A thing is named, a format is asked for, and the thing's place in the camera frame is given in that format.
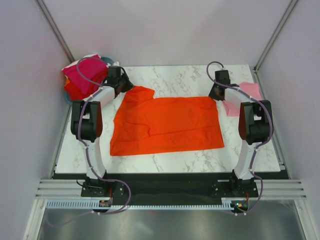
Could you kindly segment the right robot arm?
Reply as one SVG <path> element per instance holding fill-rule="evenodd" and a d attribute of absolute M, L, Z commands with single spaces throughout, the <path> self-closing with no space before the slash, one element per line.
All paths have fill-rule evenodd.
<path fill-rule="evenodd" d="M 268 143 L 273 135 L 272 106 L 268 100 L 257 100 L 245 93 L 237 84 L 231 84 L 227 70 L 217 70 L 209 97 L 228 101 L 239 110 L 238 133 L 242 140 L 238 162 L 228 183 L 223 186 L 235 197 L 249 193 L 254 197 L 256 184 L 253 166 L 257 150 Z"/>

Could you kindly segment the orange t shirt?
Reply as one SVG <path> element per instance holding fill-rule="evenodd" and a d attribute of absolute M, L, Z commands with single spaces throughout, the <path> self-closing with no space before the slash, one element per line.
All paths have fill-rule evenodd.
<path fill-rule="evenodd" d="M 216 102 L 208 96 L 154 97 L 143 86 L 129 90 L 114 117 L 114 157 L 224 148 Z"/>

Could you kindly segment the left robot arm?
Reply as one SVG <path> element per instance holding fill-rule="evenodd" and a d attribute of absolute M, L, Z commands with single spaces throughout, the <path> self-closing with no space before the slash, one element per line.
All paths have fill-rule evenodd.
<path fill-rule="evenodd" d="M 81 192 L 83 197 L 112 197 L 112 183 L 103 180 L 107 170 L 100 147 L 103 132 L 102 108 L 133 87 L 124 68 L 111 65 L 97 91 L 72 103 L 70 130 L 83 146 L 86 163 L 86 177 Z"/>

